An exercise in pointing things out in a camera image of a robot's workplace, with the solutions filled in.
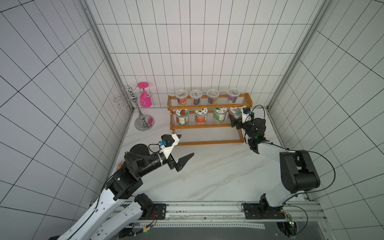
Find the jar with pink flower lid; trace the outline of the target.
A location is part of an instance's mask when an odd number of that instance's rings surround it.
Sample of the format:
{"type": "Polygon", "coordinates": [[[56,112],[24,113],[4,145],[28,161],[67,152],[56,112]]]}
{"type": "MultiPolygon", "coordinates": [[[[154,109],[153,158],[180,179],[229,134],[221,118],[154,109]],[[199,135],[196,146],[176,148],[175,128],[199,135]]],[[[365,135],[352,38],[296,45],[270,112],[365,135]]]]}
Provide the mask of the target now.
{"type": "Polygon", "coordinates": [[[243,110],[241,107],[231,107],[229,110],[229,115],[234,117],[235,119],[241,119],[243,114],[243,110]]]}

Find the jar with green tree lid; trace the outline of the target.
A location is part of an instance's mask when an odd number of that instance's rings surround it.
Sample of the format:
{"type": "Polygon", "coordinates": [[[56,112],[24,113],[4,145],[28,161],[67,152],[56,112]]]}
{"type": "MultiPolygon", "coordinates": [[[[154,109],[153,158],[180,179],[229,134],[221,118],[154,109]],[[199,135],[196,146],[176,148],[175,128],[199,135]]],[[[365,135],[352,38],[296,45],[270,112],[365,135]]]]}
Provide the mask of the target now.
{"type": "Polygon", "coordinates": [[[226,119],[227,111],[227,108],[214,108],[214,119],[219,123],[223,122],[226,119]]]}

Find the jar with strawberry lid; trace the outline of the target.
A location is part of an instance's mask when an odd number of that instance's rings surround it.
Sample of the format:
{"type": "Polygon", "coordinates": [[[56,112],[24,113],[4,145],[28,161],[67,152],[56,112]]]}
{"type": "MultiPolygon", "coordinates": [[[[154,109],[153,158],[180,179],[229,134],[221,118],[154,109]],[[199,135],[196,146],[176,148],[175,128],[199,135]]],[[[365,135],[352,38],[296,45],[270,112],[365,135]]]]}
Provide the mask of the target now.
{"type": "Polygon", "coordinates": [[[176,120],[180,126],[185,126],[189,123],[189,110],[188,109],[177,109],[176,120]]]}

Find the orange wooden three-tier shelf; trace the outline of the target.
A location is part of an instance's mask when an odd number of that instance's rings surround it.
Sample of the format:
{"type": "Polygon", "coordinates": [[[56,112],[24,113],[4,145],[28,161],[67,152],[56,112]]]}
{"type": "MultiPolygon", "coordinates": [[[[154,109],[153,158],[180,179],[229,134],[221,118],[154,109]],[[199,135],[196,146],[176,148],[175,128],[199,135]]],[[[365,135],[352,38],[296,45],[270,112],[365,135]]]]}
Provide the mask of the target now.
{"type": "Polygon", "coordinates": [[[240,94],[235,103],[230,103],[226,94],[221,94],[215,104],[208,103],[202,96],[195,105],[190,96],[185,105],[179,105],[175,96],[168,97],[170,111],[170,130],[182,134],[180,146],[238,144],[244,142],[241,130],[231,127],[229,111],[231,108],[251,107],[250,94],[240,94]]]}

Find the small clear seed container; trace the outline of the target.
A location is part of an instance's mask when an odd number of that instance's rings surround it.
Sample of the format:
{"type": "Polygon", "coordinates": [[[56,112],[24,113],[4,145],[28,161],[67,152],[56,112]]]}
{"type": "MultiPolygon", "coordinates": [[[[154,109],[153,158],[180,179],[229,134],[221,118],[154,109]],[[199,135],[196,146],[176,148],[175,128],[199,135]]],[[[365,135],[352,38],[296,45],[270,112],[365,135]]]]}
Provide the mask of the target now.
{"type": "Polygon", "coordinates": [[[207,91],[207,98],[209,104],[215,104],[217,102],[217,99],[219,98],[220,93],[216,89],[209,89],[207,91]]]}
{"type": "Polygon", "coordinates": [[[194,105],[199,105],[200,102],[201,102],[201,98],[203,96],[203,93],[202,91],[200,90],[192,90],[190,92],[190,96],[191,96],[191,101],[194,105]]]}
{"type": "Polygon", "coordinates": [[[188,99],[188,92],[186,90],[176,91],[176,99],[179,105],[185,105],[188,99]]]}
{"type": "Polygon", "coordinates": [[[236,88],[230,88],[228,89],[228,97],[227,100],[229,103],[235,103],[240,96],[240,91],[236,88]]]}

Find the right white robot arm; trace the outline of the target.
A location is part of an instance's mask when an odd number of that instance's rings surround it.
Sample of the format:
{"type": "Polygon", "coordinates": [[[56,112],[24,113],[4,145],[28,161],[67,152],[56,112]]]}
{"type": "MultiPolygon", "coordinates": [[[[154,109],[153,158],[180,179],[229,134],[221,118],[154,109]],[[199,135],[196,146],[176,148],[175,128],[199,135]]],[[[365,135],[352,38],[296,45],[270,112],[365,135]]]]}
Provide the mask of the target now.
{"type": "Polygon", "coordinates": [[[321,180],[311,156],[305,150],[289,150],[265,138],[266,120],[261,118],[242,119],[230,116],[231,127],[244,130],[250,150],[267,156],[280,164],[280,183],[263,194],[257,206],[261,218],[281,219],[283,204],[296,195],[303,194],[320,186],[321,180]]]}

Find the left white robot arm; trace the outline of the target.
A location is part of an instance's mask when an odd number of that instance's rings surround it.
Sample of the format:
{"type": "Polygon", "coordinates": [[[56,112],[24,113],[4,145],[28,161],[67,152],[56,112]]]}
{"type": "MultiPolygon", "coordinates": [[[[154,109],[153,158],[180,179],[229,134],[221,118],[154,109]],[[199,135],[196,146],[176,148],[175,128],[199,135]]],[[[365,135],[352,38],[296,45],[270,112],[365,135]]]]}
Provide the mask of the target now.
{"type": "Polygon", "coordinates": [[[155,220],[157,212],[146,194],[135,192],[143,185],[143,176],[162,167],[181,171],[194,156],[172,156],[181,135],[163,135],[159,150],[152,153],[145,144],[137,144],[124,155],[124,163],[105,183],[98,199],[82,217],[55,240],[108,240],[139,219],[155,220]]]}

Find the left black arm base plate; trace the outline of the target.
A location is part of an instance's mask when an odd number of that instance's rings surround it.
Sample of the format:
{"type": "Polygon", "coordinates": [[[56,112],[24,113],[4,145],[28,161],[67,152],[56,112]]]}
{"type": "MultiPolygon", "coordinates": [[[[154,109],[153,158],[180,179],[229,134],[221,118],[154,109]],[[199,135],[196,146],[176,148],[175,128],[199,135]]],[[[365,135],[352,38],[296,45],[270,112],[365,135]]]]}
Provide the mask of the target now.
{"type": "Polygon", "coordinates": [[[126,217],[134,222],[136,220],[164,220],[167,212],[166,204],[153,204],[142,207],[139,203],[123,203],[126,217]]]}

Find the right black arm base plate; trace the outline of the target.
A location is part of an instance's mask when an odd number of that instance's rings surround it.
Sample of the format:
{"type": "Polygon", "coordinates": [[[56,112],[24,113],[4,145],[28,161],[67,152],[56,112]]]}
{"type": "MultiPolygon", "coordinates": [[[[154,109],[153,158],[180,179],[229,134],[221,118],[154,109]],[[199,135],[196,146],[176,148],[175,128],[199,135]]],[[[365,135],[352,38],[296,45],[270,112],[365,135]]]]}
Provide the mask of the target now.
{"type": "Polygon", "coordinates": [[[247,220],[283,220],[286,218],[281,208],[273,208],[264,203],[242,203],[241,209],[247,220]]]}

